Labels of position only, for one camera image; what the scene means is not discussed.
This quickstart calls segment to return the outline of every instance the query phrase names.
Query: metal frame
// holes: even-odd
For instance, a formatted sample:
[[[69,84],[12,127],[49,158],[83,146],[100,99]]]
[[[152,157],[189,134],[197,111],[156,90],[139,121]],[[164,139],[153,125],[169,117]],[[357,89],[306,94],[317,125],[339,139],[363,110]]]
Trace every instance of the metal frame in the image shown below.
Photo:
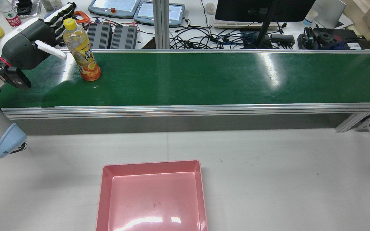
[[[153,0],[155,43],[157,49],[169,49],[169,0]]]
[[[4,113],[10,119],[330,113],[370,114],[370,103],[31,107],[5,108]]]
[[[363,118],[370,116],[370,112],[354,113],[335,128],[336,133],[344,133],[354,127]]]
[[[96,53],[288,53],[288,54],[370,54],[370,50],[347,51],[347,50],[270,50],[270,49],[239,49],[239,50],[163,50],[163,49],[92,49]]]

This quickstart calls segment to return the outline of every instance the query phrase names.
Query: black power supply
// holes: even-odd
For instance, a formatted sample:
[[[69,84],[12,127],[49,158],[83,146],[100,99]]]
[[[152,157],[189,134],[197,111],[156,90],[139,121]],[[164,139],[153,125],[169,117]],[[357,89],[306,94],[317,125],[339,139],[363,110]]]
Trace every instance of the black power supply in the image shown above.
[[[91,23],[88,27],[88,38],[92,49],[108,49],[112,38],[110,23]]]
[[[278,47],[281,46],[289,50],[292,50],[295,44],[295,38],[292,35],[272,34],[270,35],[270,41],[276,43]]]

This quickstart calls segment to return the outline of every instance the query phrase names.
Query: pink plastic tray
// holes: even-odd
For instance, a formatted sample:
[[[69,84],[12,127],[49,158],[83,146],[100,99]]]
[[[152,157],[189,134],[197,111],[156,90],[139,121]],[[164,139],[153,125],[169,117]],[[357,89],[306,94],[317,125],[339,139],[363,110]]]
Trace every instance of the pink plastic tray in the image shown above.
[[[207,231],[197,160],[106,165],[97,231]]]

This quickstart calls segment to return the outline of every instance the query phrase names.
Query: black monitor stand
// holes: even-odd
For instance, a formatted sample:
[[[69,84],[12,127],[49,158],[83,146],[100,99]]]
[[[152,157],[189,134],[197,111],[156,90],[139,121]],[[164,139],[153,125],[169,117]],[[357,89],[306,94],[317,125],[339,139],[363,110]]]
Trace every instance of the black monitor stand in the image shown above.
[[[268,33],[269,24],[272,22],[273,16],[275,15],[280,2],[281,0],[271,0],[270,6],[268,8],[268,12],[266,13],[265,19],[261,27],[261,31],[255,42],[256,49],[268,48],[267,46],[263,46],[264,38],[266,34]]]

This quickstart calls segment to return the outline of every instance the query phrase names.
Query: metal post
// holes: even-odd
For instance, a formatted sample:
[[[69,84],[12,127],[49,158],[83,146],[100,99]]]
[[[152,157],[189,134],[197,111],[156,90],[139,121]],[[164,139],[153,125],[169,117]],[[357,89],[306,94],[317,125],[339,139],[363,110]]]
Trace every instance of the metal post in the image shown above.
[[[169,0],[153,0],[157,49],[169,49]]]
[[[340,125],[338,125],[335,128],[335,132],[336,133],[347,132],[349,129],[351,129],[357,123],[359,123],[363,118],[365,118],[369,115],[370,115],[370,112],[353,113],[344,122],[342,122]]]

